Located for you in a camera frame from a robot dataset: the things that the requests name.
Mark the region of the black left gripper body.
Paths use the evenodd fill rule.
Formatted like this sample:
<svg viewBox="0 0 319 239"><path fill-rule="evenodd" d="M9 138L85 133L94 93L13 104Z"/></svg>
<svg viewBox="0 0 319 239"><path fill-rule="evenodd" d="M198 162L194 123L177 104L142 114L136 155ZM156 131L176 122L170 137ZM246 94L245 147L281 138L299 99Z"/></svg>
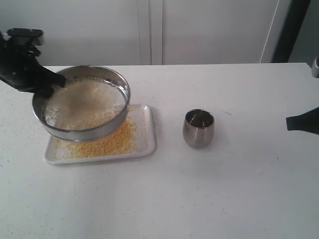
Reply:
<svg viewBox="0 0 319 239"><path fill-rule="evenodd" d="M0 80L21 92L34 92L40 85L40 51L33 45L17 45L0 38Z"/></svg>

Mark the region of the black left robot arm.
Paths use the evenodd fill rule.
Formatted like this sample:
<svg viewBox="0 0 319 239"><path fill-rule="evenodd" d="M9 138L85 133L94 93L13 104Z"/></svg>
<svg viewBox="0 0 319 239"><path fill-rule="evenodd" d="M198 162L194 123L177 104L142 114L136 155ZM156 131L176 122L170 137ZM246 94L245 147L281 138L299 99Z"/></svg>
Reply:
<svg viewBox="0 0 319 239"><path fill-rule="evenodd" d="M0 80L21 92L40 93L46 98L54 87L65 86L66 78L40 65L37 57L41 52L44 32L40 29L11 28L9 36L0 36Z"/></svg>

